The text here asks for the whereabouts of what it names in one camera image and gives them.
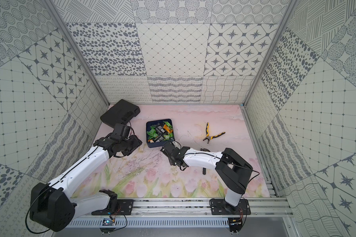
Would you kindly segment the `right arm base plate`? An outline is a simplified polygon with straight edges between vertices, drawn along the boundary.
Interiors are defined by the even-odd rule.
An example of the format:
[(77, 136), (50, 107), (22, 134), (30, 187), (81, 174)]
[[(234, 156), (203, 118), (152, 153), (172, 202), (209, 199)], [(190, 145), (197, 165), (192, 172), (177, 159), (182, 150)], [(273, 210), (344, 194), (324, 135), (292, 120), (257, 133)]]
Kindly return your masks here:
[(212, 198), (209, 200), (212, 215), (250, 215), (250, 205), (248, 200), (242, 198), (237, 206), (232, 206), (224, 199)]

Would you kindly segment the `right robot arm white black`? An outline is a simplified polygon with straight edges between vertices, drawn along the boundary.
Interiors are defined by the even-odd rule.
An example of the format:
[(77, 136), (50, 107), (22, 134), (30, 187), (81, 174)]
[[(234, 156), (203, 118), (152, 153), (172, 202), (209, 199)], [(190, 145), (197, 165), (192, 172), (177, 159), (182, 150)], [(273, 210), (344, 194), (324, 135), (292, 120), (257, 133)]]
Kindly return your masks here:
[(209, 152), (186, 146), (178, 148), (174, 143), (166, 142), (160, 151), (168, 158), (170, 165), (179, 167), (181, 171), (188, 167), (216, 171), (228, 188), (224, 202), (232, 207), (238, 206), (248, 184), (254, 179), (252, 175), (260, 174), (231, 148), (225, 148), (222, 152)]

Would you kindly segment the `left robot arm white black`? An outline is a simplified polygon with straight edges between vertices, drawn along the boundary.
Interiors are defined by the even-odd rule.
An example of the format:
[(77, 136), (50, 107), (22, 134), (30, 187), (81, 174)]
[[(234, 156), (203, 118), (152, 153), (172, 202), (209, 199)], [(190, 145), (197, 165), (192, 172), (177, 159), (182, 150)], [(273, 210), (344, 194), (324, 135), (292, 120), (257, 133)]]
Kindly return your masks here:
[(63, 230), (75, 218), (82, 215), (104, 214), (112, 217), (125, 214), (128, 210), (118, 202), (118, 195), (106, 189), (98, 193), (74, 198), (73, 194), (79, 186), (101, 165), (121, 152), (130, 155), (140, 147), (142, 141), (131, 135), (122, 140), (102, 137), (97, 140), (89, 151), (75, 164), (47, 184), (39, 183), (31, 190), (31, 204), (25, 220), (32, 220), (48, 230)]

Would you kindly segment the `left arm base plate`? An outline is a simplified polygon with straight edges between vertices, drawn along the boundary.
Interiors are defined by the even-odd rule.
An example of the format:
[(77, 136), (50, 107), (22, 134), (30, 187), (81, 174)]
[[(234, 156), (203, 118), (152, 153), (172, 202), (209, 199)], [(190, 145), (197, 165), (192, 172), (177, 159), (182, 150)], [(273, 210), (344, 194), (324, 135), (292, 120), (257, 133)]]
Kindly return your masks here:
[(133, 199), (112, 199), (105, 209), (94, 211), (91, 215), (131, 215), (133, 204)]

